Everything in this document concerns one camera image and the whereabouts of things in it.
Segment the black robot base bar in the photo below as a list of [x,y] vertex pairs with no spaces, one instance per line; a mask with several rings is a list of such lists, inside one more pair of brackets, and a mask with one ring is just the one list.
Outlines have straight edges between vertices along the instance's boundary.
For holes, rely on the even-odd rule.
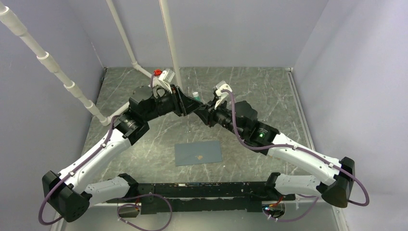
[[264,181],[139,183],[137,189],[108,203],[138,203],[143,215],[161,212],[231,211],[261,212],[262,206],[295,200],[279,195]]

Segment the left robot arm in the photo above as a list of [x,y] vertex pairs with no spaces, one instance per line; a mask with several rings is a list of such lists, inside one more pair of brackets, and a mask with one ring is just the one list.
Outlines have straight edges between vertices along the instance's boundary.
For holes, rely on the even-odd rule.
[[137,87],[128,102],[125,112],[114,116],[108,132],[83,156],[60,172],[49,171],[43,176],[44,200],[38,212],[40,224],[52,224],[42,217],[46,204],[61,218],[72,222],[100,202],[116,198],[134,201],[139,195],[139,184],[128,174],[95,184],[91,180],[149,130],[149,121],[171,112],[187,116],[203,106],[201,101],[185,95],[175,85],[164,89],[163,95],[148,86]]

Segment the green white glue stick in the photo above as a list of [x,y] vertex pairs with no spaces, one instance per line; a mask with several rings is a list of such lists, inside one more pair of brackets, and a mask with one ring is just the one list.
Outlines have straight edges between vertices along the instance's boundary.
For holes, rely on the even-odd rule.
[[200,100],[201,100],[201,99],[200,99],[200,94],[199,94],[197,91],[193,92],[193,93],[192,93],[192,96],[193,96],[193,98],[194,98],[195,100],[197,100],[197,101],[200,101]]

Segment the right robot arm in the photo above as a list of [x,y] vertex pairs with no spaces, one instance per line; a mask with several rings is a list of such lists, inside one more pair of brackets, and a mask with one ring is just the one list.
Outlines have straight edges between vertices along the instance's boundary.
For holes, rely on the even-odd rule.
[[277,157],[306,171],[305,176],[289,176],[273,172],[265,183],[266,196],[271,200],[292,194],[321,197],[330,205],[346,208],[353,188],[354,161],[318,154],[293,141],[285,134],[257,119],[257,111],[247,101],[216,105],[194,101],[193,112],[209,127],[216,124],[232,133],[249,150]]

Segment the grey envelope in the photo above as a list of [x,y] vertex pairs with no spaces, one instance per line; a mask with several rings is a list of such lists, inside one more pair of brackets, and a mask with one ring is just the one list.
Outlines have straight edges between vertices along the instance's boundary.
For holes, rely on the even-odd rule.
[[222,162],[219,141],[200,141],[175,144],[175,165],[189,166]]

